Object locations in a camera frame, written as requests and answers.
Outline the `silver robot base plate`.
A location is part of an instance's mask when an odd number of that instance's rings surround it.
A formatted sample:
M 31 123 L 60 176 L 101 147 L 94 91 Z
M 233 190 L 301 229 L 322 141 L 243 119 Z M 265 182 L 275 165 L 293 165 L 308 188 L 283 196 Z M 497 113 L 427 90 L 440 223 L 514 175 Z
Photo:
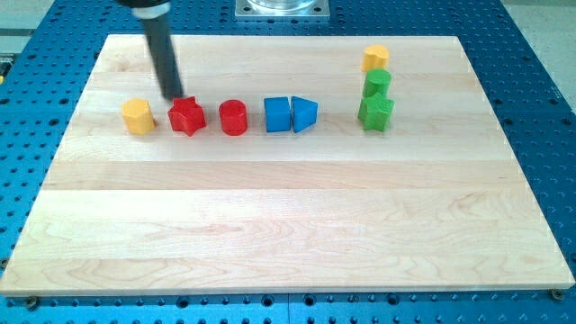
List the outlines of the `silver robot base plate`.
M 236 0 L 237 18 L 328 18 L 329 0 Z

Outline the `black robot arm end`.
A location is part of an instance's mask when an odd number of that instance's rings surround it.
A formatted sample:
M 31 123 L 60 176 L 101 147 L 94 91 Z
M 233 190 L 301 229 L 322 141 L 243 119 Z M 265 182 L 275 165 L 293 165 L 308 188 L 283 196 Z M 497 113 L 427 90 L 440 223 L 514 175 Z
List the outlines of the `black robot arm end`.
M 150 8 L 168 3 L 169 0 L 115 0 L 119 5 L 129 8 Z

